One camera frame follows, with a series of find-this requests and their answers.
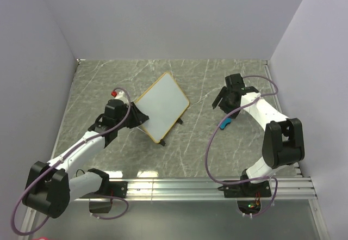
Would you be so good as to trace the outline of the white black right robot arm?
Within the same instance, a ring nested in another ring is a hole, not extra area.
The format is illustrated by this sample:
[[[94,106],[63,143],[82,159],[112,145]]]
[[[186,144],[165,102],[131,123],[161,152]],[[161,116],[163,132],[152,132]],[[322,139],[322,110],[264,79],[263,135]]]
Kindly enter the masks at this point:
[[[266,100],[266,96],[277,93],[261,94],[254,87],[231,89],[223,87],[215,98],[212,107],[222,106],[229,110],[218,123],[206,147],[204,164],[207,175],[216,183],[226,186],[240,184],[241,192],[253,196],[259,190],[259,183],[274,176],[286,165],[292,165],[304,159],[304,139],[302,122],[298,118],[289,118],[276,110]],[[235,182],[223,182],[215,179],[208,168],[208,153],[218,129],[228,118],[232,119],[244,110],[264,130],[262,156],[254,165],[246,169],[246,178]]]

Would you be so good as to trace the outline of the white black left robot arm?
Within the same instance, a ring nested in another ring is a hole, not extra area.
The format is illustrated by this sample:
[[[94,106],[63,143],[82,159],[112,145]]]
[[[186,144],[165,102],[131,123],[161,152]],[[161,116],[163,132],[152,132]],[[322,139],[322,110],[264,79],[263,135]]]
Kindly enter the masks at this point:
[[[44,163],[37,161],[29,171],[22,203],[48,217],[57,218],[68,204],[93,193],[103,198],[110,191],[109,175],[92,168],[81,179],[73,175],[83,162],[107,147],[124,127],[135,128],[149,120],[134,102],[109,100],[86,133],[62,156]]]

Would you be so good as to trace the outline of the yellow framed whiteboard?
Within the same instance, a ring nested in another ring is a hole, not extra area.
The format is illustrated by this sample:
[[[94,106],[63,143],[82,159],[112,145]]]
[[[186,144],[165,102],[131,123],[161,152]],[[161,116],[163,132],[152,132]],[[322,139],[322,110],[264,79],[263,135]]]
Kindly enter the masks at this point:
[[[135,102],[149,120],[145,133],[159,144],[188,109],[190,102],[172,74],[162,74]]]

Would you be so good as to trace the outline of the blue bone-shaped eraser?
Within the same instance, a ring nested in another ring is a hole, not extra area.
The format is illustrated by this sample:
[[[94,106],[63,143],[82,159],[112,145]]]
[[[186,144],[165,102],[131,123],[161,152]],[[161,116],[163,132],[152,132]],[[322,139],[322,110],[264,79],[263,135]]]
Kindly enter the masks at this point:
[[[221,130],[224,130],[232,122],[231,118],[226,118],[219,126]]]

